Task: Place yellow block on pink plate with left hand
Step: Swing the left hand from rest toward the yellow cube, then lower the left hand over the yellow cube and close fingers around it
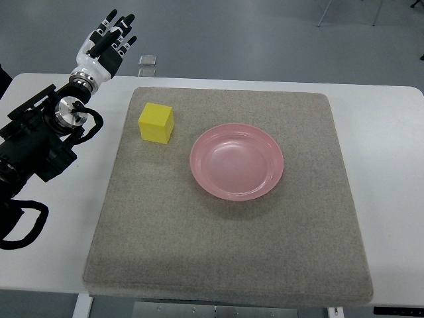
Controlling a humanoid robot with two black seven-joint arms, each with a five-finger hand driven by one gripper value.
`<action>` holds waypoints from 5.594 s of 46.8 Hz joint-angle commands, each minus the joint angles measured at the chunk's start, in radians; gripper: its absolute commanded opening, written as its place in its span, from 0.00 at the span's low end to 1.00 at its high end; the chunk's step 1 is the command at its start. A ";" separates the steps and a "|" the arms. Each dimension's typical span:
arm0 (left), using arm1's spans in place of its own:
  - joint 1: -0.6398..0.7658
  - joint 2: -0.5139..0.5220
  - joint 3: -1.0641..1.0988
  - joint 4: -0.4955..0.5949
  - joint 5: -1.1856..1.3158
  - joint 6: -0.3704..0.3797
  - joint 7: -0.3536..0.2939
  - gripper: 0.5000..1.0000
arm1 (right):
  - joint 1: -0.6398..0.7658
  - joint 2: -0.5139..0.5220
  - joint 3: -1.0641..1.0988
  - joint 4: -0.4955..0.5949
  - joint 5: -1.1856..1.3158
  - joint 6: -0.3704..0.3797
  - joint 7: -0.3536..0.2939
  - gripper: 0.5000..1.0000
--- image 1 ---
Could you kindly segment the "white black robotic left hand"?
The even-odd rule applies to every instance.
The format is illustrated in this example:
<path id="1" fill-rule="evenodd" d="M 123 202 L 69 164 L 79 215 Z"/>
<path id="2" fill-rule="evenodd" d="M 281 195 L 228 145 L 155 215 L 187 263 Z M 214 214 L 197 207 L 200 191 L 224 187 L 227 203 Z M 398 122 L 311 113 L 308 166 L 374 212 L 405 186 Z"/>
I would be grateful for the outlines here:
<path id="1" fill-rule="evenodd" d="M 129 36 L 135 16 L 129 14 L 118 19 L 116 16 L 114 9 L 89 33 L 76 56 L 77 66 L 70 74 L 71 83 L 83 85 L 92 94 L 116 75 L 124 55 L 137 40 L 135 35 Z"/>

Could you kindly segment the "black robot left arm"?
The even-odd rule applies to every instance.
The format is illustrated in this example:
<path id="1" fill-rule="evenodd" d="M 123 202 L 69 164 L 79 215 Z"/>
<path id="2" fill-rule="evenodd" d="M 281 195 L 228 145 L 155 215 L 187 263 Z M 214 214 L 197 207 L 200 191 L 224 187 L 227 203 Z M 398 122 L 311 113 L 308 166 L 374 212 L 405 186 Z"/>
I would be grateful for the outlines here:
<path id="1" fill-rule="evenodd" d="M 9 113 L 11 121 L 1 129 L 2 200 L 18 194 L 33 175 L 48 182 L 76 160 L 72 148 L 103 126 L 103 117 L 86 106 L 93 94 L 80 79 L 60 89 L 49 85 Z"/>

